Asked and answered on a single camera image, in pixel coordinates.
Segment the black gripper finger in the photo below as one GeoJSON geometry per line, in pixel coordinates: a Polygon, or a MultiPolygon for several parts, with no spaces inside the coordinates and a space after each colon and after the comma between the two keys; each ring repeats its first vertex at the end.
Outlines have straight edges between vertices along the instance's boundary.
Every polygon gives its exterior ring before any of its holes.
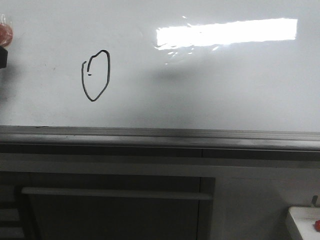
{"type": "Polygon", "coordinates": [[[8,51],[0,46],[0,69],[4,69],[7,67],[8,61],[8,51]]]}

